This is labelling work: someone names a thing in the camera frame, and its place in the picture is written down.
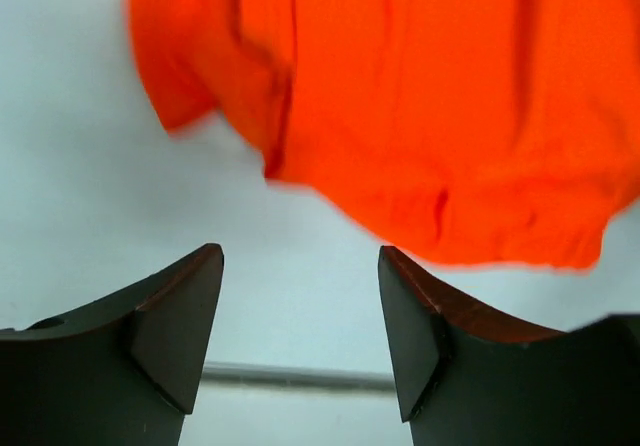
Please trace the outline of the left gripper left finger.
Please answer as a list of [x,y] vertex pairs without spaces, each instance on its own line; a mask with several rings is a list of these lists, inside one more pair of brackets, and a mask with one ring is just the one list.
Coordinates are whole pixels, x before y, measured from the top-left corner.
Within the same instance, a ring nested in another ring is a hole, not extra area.
[[175,445],[195,406],[224,255],[206,244],[130,286],[1,333],[5,445]]

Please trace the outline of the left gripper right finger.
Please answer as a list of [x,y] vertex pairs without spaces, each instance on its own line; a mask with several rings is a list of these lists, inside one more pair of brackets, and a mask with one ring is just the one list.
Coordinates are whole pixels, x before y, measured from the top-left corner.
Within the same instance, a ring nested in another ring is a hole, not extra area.
[[639,318],[570,332],[502,312],[379,252],[401,418],[417,445],[635,445]]

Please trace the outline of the orange shorts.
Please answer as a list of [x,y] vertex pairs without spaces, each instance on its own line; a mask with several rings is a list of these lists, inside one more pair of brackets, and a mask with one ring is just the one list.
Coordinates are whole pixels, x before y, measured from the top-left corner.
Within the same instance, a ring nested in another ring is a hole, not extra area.
[[639,0],[127,0],[164,128],[447,266],[586,269],[639,198]]

